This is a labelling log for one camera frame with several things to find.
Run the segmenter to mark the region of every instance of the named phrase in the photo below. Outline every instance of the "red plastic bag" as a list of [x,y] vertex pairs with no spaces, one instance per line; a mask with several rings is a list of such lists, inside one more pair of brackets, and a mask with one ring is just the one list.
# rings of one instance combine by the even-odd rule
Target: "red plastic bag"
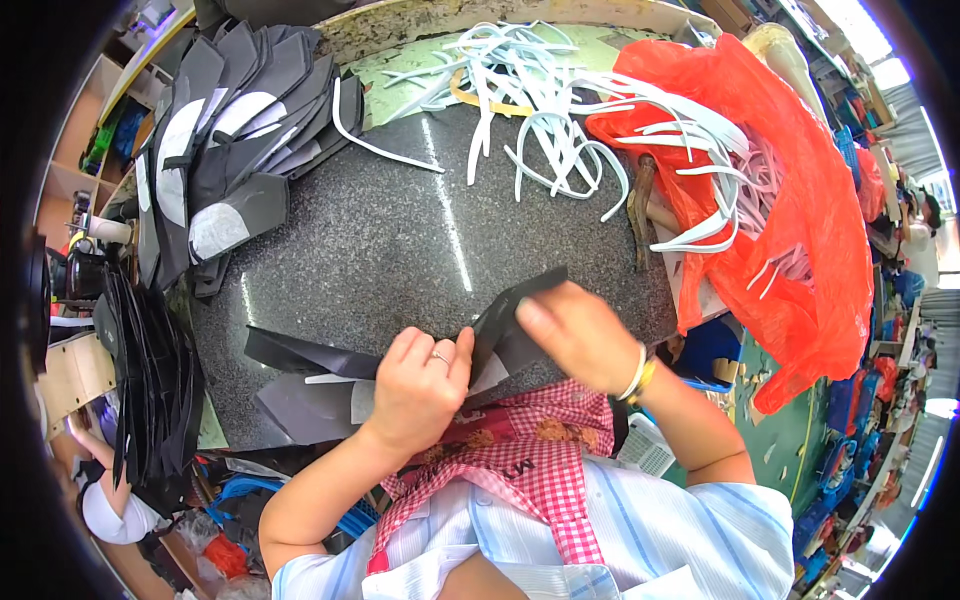
[[876,390],[876,397],[889,402],[894,397],[894,387],[897,385],[897,363],[889,356],[881,356],[874,360],[874,369],[883,375],[883,383]]
[[880,167],[876,164],[874,155],[870,154],[869,150],[857,148],[856,161],[860,163],[860,191],[856,193],[856,198],[860,201],[863,220],[871,223],[883,212],[883,197],[886,191],[883,189]]
[[[657,85],[712,108],[736,124],[753,127],[777,149],[786,177],[766,230],[751,240],[737,235],[731,248],[716,254],[688,253],[678,306],[678,329],[702,320],[697,292],[707,276],[720,299],[781,369],[756,395],[756,408],[777,412],[821,376],[846,379],[856,371],[869,333],[873,272],[863,215],[850,169],[829,132],[797,94],[734,36],[723,34],[715,49],[644,40],[625,47],[613,70]],[[621,144],[615,137],[673,120],[659,108],[590,116],[591,133],[636,157],[650,153],[659,167],[657,186],[683,228],[716,211],[710,175],[677,176],[677,168],[708,164],[685,148]],[[730,226],[703,243],[730,236]],[[760,293],[773,276],[768,269],[757,285],[750,280],[768,258],[802,244],[814,272],[813,289],[782,276]]]
[[204,556],[214,563],[227,579],[249,573],[247,570],[247,553],[243,551],[243,548],[228,540],[223,532],[220,532],[219,536],[206,545]]

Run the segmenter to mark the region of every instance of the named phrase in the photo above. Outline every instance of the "stack of black fabric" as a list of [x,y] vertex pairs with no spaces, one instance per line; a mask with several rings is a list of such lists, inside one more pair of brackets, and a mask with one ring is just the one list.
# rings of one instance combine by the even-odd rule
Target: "stack of black fabric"
[[286,222],[287,180],[316,167],[363,127],[363,91],[333,57],[314,57],[320,33],[247,22],[199,37],[163,90],[155,128],[135,157],[138,261],[147,287],[192,269],[198,297],[216,294],[229,251]]
[[120,399],[113,483],[119,484],[126,465],[127,481],[151,487],[181,475],[193,460],[204,375],[190,334],[161,294],[132,286],[116,267],[107,267],[105,278],[93,316],[113,356]]

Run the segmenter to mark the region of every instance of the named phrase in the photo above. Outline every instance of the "red checkered apron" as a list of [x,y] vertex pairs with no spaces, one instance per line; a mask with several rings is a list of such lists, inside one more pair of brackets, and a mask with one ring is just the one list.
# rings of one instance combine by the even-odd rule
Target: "red checkered apron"
[[458,414],[438,444],[381,482],[394,504],[377,523],[367,575],[390,570],[390,536],[457,476],[548,524],[565,564],[602,564],[581,447],[610,456],[612,427],[607,397],[573,380]]

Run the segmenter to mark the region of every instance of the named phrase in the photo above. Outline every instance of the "light blue striped shirt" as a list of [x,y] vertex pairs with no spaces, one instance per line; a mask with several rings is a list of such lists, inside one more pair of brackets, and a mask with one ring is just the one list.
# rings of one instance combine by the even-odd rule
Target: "light blue striped shirt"
[[793,520],[782,493],[727,483],[683,490],[603,459],[585,460],[584,473],[605,565],[564,565],[548,525],[458,478],[391,537],[393,570],[365,577],[371,528],[337,556],[287,563],[274,598],[435,598],[478,549],[531,598],[786,597]]

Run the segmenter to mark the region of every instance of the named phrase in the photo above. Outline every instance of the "wooden tool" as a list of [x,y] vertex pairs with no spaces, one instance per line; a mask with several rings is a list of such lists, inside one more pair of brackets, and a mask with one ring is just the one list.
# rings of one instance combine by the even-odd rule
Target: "wooden tool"
[[657,173],[657,163],[650,155],[641,155],[636,169],[634,190],[627,198],[627,217],[630,218],[630,227],[634,229],[636,240],[636,269],[648,271],[650,269],[650,229],[647,227],[647,203],[650,201],[650,191],[654,187],[654,175]]

